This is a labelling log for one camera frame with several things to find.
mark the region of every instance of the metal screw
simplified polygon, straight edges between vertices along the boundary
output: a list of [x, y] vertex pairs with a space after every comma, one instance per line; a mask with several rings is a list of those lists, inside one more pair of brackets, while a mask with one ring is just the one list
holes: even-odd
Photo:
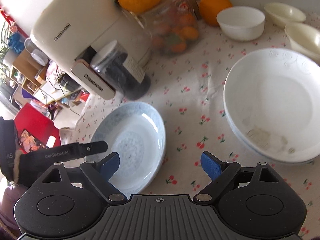
[[121, 194], [113, 194], [109, 196], [109, 200], [113, 202], [119, 202], [124, 200], [124, 196]]
[[208, 194], [199, 194], [196, 198], [201, 202], [207, 202], [212, 200], [212, 197]]

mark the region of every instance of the cherry print tablecloth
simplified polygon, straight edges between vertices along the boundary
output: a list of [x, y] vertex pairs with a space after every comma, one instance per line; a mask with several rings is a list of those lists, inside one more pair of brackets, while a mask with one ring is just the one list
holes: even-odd
[[[307, 23], [319, 27], [317, 15]], [[193, 197], [211, 182], [201, 169], [204, 150], [223, 161], [255, 167], [267, 161], [301, 196], [308, 215], [299, 235], [310, 239], [320, 235], [320, 159], [309, 164], [288, 166], [270, 162], [244, 147], [231, 131], [223, 109], [223, 86], [234, 63], [247, 53], [267, 48], [290, 48], [289, 40], [266, 21], [263, 35], [252, 42], [235, 42], [219, 28], [199, 23], [201, 41], [183, 55], [167, 58], [153, 55], [146, 66], [152, 80], [149, 92], [140, 100], [153, 105], [164, 119], [167, 132], [162, 167], [144, 194], [190, 194]], [[76, 130], [66, 142], [90, 142], [101, 121], [127, 102], [121, 94], [104, 101], [90, 96]], [[73, 162], [80, 164], [83, 160]]]

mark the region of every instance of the jar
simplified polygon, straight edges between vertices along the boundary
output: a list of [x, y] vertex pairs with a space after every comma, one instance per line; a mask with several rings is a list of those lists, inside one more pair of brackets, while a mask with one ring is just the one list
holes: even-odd
[[118, 41], [103, 47], [93, 57], [90, 66], [129, 100], [141, 98], [150, 88], [150, 78]]
[[199, 38], [197, 20], [187, 0], [163, 0], [139, 19], [151, 35], [153, 51], [162, 54], [183, 53]]

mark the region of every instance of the light blue ceramic dish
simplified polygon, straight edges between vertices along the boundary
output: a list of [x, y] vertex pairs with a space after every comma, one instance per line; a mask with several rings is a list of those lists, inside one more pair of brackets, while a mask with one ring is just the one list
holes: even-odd
[[108, 143], [108, 151], [85, 160], [98, 162], [117, 152], [120, 167], [109, 182], [128, 198], [140, 193], [155, 178], [164, 158], [166, 134], [161, 115], [146, 103], [124, 104], [102, 121], [91, 141], [102, 140]]

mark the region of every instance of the red chair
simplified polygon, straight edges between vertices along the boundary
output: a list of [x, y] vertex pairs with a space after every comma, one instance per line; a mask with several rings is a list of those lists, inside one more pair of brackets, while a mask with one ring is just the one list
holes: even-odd
[[61, 145], [59, 129], [54, 126], [53, 121], [41, 114], [29, 103], [25, 104], [18, 112], [14, 118], [14, 123], [17, 127], [19, 138], [22, 132], [26, 130], [44, 145], [47, 145], [49, 138], [51, 141], [50, 147], [52, 147], [54, 138], [53, 147]]

